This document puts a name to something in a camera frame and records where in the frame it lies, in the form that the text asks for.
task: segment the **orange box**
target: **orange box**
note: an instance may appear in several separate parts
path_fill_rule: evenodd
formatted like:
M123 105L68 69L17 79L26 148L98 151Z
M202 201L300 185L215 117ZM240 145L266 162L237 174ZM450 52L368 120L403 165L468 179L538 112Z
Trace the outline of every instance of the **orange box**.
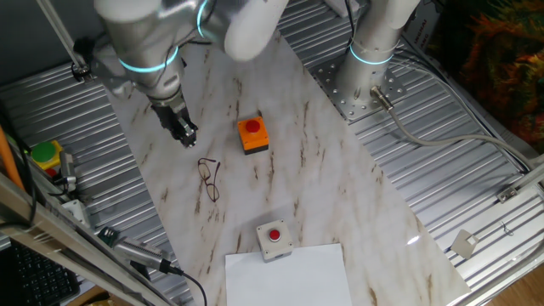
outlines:
M261 116L238 122L238 132L246 155L269 149L269 134Z

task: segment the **yellow box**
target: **yellow box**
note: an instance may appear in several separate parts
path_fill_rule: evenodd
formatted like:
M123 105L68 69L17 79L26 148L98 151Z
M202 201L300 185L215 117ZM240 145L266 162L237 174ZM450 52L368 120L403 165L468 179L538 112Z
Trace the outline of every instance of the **yellow box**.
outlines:
M58 165L60 165L60 156L59 156L59 153L63 150L62 146L60 146L59 142L57 140L52 140L50 141L51 144L53 144L54 148L55 148L55 153L54 153L54 156L53 158L51 158L49 161L46 161L46 162L39 162L39 161L36 161L34 160L34 162L40 166L41 169L43 170L47 170L47 169L50 169L52 167L57 167Z

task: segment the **colorful fabric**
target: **colorful fabric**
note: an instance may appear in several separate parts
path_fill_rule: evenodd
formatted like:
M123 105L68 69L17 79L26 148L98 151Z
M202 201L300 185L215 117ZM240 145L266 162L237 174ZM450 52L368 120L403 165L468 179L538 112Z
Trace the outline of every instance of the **colorful fabric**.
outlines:
M435 37L446 70L544 153L544 0L450 0Z

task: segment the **eyeglasses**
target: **eyeglasses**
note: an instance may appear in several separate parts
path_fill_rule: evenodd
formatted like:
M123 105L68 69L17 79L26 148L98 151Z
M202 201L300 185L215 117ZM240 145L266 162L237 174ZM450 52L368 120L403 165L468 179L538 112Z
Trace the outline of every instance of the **eyeglasses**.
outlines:
M204 184L206 184L207 195L210 197L210 200L215 202L219 199L219 190L215 186L215 178L218 176L218 170L219 170L219 166L221 166L221 162L218 162L218 165L215 168L215 174L213 175L213 183L207 182L212 177L212 173L210 172L210 168L207 166L206 162L217 162L217 161L207 159L207 158L201 158L198 160L198 173L201 175L201 179L204 181Z

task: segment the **glowing blue ring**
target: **glowing blue ring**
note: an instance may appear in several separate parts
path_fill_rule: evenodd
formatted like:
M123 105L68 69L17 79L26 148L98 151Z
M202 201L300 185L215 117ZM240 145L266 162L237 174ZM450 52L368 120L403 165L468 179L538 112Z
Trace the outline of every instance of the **glowing blue ring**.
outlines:
M202 34L202 29L201 29L201 20L202 20L202 13L204 12L204 8L206 7L206 4L207 4L207 0L205 0L201 7L198 9L198 14L196 15L196 29L198 30L198 32L201 34L202 37L204 37L204 34Z
M176 50L173 52L170 59L168 59L165 64L156 65L155 67L150 67L150 68L134 67L123 62L120 59L119 61L121 62L121 65L123 65L123 67L129 69L130 71L139 72L139 73L151 73L151 72L159 71L160 69L166 68L168 65L170 65L173 62L173 60L176 58L176 55L178 55L178 48L176 48Z
M385 63L389 62L389 60L391 60L391 59L393 58L393 55L391 55L390 58L388 58L388 59L386 59L386 60L384 60L384 61L381 61L381 62L369 62L369 61L366 61L366 60L360 58L359 56L357 56L357 54L355 54L354 49L353 49L352 47L349 47L349 49L351 50L351 54L353 54L354 57L355 57L357 60L360 60L360 61L362 61L363 63L368 64L368 65L381 65L381 64L385 64Z

